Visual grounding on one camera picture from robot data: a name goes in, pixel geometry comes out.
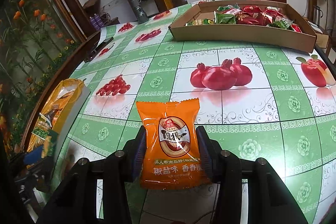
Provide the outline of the small orange snack packet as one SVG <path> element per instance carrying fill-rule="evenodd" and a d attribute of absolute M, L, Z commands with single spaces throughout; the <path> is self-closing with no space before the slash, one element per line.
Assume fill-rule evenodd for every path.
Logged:
<path fill-rule="evenodd" d="M 179 102 L 137 102 L 146 129 L 146 152 L 141 186 L 157 190 L 181 190 L 208 184 L 202 168 L 195 119 L 198 98 Z"/>

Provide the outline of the dark green snack packet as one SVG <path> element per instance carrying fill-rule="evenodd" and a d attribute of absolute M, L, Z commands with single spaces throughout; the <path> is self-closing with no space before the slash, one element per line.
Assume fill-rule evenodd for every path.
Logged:
<path fill-rule="evenodd" d="M 49 111 L 47 114 L 40 113 L 31 133 L 29 148 L 40 149 L 42 159 L 47 156 L 52 157 L 56 150 L 59 134 L 52 129 L 55 114 L 54 110 Z"/>

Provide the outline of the green fruit-print tablecloth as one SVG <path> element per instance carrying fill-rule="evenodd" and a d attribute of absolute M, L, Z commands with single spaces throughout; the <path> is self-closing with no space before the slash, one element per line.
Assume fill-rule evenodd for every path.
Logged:
<path fill-rule="evenodd" d="M 90 89 L 58 156 L 52 185 L 80 158 L 104 159 L 141 125 L 137 101 L 198 98 L 196 123 L 242 159 L 267 159 L 309 223 L 332 221 L 335 207 L 335 78 L 317 52 L 245 42 L 175 42 L 169 25 L 189 9 L 147 24 L 108 27 L 110 43 L 72 73 Z M 239 58 L 245 86 L 216 91 L 190 83 L 199 63 Z"/>

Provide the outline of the black smartphone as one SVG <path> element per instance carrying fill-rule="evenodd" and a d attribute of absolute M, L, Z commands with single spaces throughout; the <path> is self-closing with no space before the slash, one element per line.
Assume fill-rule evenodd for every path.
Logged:
<path fill-rule="evenodd" d="M 85 63 L 91 62 L 97 55 L 100 54 L 101 51 L 104 50 L 106 46 L 108 46 L 113 41 L 113 37 L 103 40 L 99 42 L 96 47 L 88 53 L 87 57 L 84 59 Z"/>

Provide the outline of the brown cardboard box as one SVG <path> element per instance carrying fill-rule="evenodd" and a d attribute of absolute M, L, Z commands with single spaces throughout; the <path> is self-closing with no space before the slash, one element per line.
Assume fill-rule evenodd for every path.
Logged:
<path fill-rule="evenodd" d="M 268 6 L 279 8 L 290 20 L 298 24 L 301 32 L 251 24 L 188 25 L 189 22 L 198 19 L 213 20 L 215 10 L 218 7 L 235 4 L 241 8 L 246 6 L 258 6 L 261 9 Z M 169 25 L 169 30 L 176 41 L 243 41 L 287 47 L 308 53 L 312 53 L 314 50 L 317 38 L 310 24 L 293 7 L 287 3 L 266 0 L 201 2 L 187 10 Z"/>

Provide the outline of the purple bottles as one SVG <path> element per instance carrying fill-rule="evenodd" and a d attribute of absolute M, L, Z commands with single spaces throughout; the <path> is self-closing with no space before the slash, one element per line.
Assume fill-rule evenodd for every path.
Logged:
<path fill-rule="evenodd" d="M 101 17 L 99 14 L 94 14 L 94 16 L 90 16 L 90 23 L 95 28 L 96 31 L 102 29 L 104 27 L 104 23 L 101 20 Z"/>

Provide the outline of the red green candies pile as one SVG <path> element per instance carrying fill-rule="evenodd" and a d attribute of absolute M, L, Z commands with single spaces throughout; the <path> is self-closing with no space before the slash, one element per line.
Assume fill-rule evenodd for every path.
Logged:
<path fill-rule="evenodd" d="M 289 19 L 279 7 L 249 5 L 240 8 L 236 5 L 219 6 L 214 11 L 214 18 L 194 19 L 185 26 L 202 26 L 212 24 L 247 24 L 254 26 L 266 26 L 281 28 L 302 33 L 302 30 L 294 20 Z"/>

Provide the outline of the grey flashlight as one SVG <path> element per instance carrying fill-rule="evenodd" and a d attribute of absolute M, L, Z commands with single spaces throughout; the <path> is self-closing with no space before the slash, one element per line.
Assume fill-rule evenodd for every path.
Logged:
<path fill-rule="evenodd" d="M 141 7 L 139 0 L 129 0 L 130 6 L 135 14 L 135 17 L 138 20 L 138 24 L 146 23 L 149 18 L 146 12 Z"/>

